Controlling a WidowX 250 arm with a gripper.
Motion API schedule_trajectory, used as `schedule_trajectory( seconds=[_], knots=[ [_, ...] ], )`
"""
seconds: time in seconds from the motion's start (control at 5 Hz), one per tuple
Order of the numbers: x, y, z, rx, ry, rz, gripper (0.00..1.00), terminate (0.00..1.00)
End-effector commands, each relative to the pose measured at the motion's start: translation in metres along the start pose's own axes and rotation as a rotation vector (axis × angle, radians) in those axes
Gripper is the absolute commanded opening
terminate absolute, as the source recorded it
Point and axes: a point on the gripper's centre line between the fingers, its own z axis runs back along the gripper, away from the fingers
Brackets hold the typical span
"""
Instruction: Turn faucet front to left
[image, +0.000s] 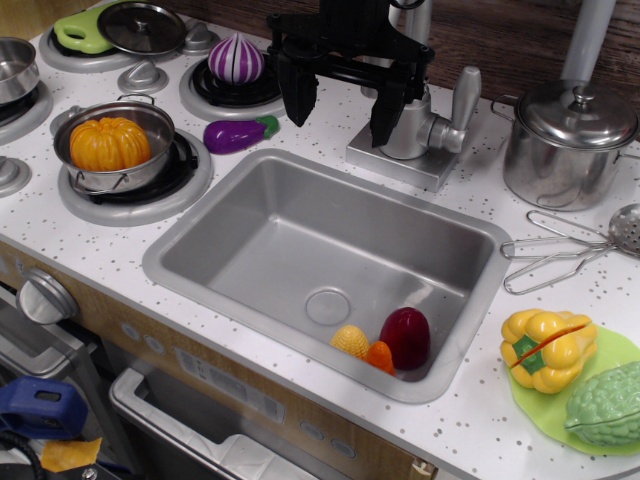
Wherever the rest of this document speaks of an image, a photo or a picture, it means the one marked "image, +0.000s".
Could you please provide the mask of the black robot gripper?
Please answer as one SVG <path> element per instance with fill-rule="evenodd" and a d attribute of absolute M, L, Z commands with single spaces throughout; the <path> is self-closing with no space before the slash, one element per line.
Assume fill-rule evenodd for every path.
<path fill-rule="evenodd" d="M 302 127 L 315 108 L 317 76 L 372 88 L 371 145 L 386 145 L 404 106 L 420 99 L 433 51 L 399 32 L 395 1 L 321 1 L 316 13 L 274 13 L 269 53 L 288 118 Z"/>

